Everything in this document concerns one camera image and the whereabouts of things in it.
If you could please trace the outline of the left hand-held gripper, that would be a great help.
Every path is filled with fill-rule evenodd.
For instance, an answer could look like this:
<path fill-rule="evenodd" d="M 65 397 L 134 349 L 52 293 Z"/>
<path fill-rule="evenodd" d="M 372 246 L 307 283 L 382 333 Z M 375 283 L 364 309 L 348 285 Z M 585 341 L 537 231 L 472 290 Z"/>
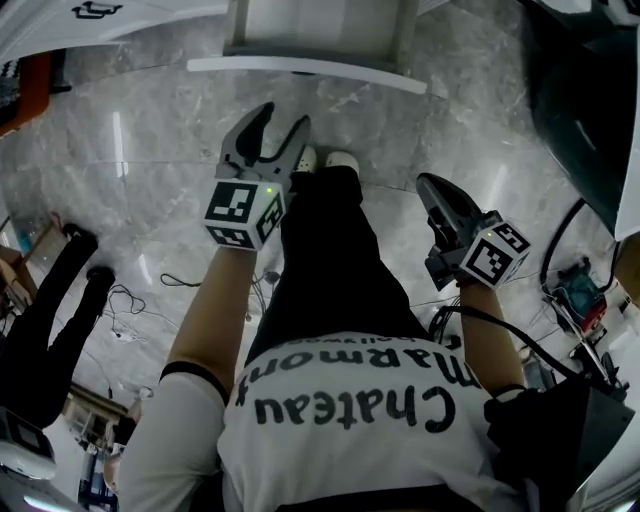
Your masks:
<path fill-rule="evenodd" d="M 286 213 L 291 174 L 309 141 L 311 119 L 296 121 L 275 155 L 263 158 L 264 130 L 274 109 L 273 102 L 254 108 L 223 139 L 203 207 L 203 225 L 220 246 L 259 251 Z"/>

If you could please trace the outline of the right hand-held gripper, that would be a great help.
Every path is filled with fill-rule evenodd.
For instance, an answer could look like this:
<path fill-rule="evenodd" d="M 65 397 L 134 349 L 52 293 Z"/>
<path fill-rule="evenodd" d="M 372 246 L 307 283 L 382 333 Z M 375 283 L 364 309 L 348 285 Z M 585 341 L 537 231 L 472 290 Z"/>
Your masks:
<path fill-rule="evenodd" d="M 437 290 L 465 275 L 497 289 L 515 275 L 531 244 L 498 212 L 482 212 L 452 182 L 422 173 L 416 191 L 427 212 L 435 243 L 425 260 Z"/>

